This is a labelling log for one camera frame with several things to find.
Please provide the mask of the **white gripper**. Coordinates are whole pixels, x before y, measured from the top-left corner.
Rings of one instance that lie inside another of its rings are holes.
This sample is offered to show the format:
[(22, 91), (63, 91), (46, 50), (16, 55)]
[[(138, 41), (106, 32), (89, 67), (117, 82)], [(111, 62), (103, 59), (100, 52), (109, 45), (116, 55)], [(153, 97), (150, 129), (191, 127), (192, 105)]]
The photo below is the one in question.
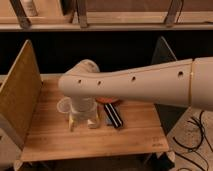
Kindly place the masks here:
[(97, 129), (100, 126), (99, 115), (97, 114), (97, 103), (93, 98), (72, 98), (69, 114), (69, 130), (72, 132), (75, 121), (87, 120), (90, 129)]

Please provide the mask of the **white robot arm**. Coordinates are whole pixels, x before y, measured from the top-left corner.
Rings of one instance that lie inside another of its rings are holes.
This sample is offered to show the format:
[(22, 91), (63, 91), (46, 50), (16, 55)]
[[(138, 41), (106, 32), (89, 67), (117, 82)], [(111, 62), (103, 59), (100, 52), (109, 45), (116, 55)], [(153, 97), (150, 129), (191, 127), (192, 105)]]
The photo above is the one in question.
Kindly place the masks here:
[(57, 109), (69, 126), (85, 120), (99, 126), (96, 98), (142, 100), (213, 111), (213, 57), (186, 59), (115, 72), (102, 72), (89, 59), (77, 63), (58, 81), (64, 97)]

